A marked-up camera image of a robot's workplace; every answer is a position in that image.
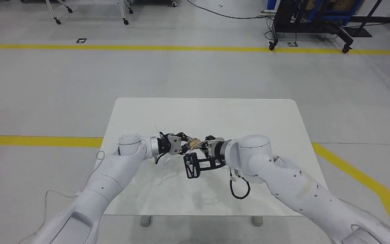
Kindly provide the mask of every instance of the cardboard box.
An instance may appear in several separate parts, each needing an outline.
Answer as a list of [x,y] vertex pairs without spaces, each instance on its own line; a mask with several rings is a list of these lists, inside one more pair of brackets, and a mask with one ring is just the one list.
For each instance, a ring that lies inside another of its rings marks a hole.
[[307,7],[306,7],[306,10],[312,10],[314,8],[314,5],[316,3],[316,0],[309,0],[309,3],[307,4]]
[[[309,0],[306,10],[312,10],[314,8],[316,0]],[[355,5],[356,0],[330,0],[328,8],[334,11],[349,11]]]
[[337,0],[333,7],[334,11],[350,11],[356,0]]

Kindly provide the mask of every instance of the table top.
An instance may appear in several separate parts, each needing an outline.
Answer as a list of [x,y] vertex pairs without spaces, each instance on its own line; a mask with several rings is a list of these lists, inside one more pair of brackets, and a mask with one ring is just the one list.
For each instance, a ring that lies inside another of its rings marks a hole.
[[[290,99],[119,98],[101,150],[110,152],[124,134],[158,136],[184,132],[203,140],[226,140],[249,134],[270,138],[275,155],[290,158],[325,188],[297,105]],[[275,199],[265,183],[251,183],[243,200],[230,193],[227,167],[187,179],[182,156],[144,161],[127,188],[109,205],[107,215],[300,216]],[[236,195],[246,193],[237,179]]]

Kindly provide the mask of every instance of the gray floor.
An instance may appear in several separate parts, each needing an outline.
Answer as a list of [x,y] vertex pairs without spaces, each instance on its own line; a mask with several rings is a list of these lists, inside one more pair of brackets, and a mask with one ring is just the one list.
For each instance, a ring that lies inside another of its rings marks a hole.
[[[115,1],[54,5],[0,2],[0,43],[102,45],[267,46],[265,20],[230,20],[181,1],[178,8],[135,5],[125,27]],[[197,0],[235,16],[254,16],[264,3]],[[390,49],[390,26],[367,28],[356,49]],[[286,35],[280,46],[294,39]],[[317,35],[298,35],[300,48],[340,48]],[[59,51],[0,49],[0,135],[102,137],[118,97],[291,98],[312,142],[390,187],[390,56],[330,54]],[[0,240],[17,243],[43,218],[48,189],[74,194],[84,184],[98,149],[0,147]],[[385,223],[377,195],[318,157],[329,189]],[[69,204],[49,197],[49,216]],[[301,217],[246,218],[104,216],[98,243],[329,243]]]

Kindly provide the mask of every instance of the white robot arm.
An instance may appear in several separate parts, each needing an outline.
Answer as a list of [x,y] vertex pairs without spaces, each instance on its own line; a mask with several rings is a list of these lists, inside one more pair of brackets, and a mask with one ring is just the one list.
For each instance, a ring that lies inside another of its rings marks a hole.
[[[191,153],[194,149],[201,150],[205,159],[198,159],[195,152]],[[390,229],[386,225],[333,196],[290,160],[274,157],[267,137],[249,135],[240,140],[225,141],[209,136],[201,142],[184,133],[161,133],[161,138],[121,137],[116,155],[105,157],[93,171],[81,195],[67,210],[44,225],[33,243],[96,243],[102,214],[127,187],[141,162],[166,153],[184,155],[190,179],[198,178],[201,171],[228,165],[250,182],[265,182],[274,197],[318,225],[332,243],[390,243]],[[210,166],[202,168],[200,162],[209,162]]]
[[283,157],[274,157],[269,139],[249,135],[232,140],[225,162],[245,178],[260,178],[270,193],[290,209],[319,226],[332,243],[390,243],[390,229],[371,214],[345,202]]
[[105,156],[79,197],[37,233],[34,244],[93,244],[101,216],[127,187],[145,159],[158,156],[160,139],[127,135],[119,138],[114,155]]

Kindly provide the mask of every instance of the yellow floor line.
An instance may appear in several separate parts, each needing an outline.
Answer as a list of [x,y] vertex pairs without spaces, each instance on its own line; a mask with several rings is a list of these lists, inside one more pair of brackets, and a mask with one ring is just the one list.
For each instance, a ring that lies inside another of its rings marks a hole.
[[317,143],[312,143],[312,145],[316,154],[320,155],[326,161],[332,163],[334,166],[338,167],[340,170],[347,173],[349,176],[351,176],[352,178],[375,192],[379,196],[383,206],[385,207],[388,215],[390,216],[390,192],[384,185],[381,185],[379,182],[375,181],[370,176],[364,174],[362,171],[358,170],[345,160],[334,155],[332,152],[328,151],[323,146]]
[[[100,148],[102,141],[103,138],[101,137],[28,137],[19,135],[0,135],[0,146],[65,146]],[[382,201],[387,213],[390,215],[390,192],[385,186],[353,167],[345,160],[334,155],[323,146],[317,143],[312,143],[312,145],[314,152],[316,152],[317,155],[323,157],[326,161],[332,163],[340,170],[375,192]]]
[[[268,47],[255,46],[147,46],[147,45],[52,45],[52,44],[0,44],[0,49],[53,49],[98,51],[209,51],[209,52],[271,52]],[[327,48],[275,48],[273,52],[301,54],[342,54],[340,49]],[[350,50],[349,54],[390,55],[390,50]]]

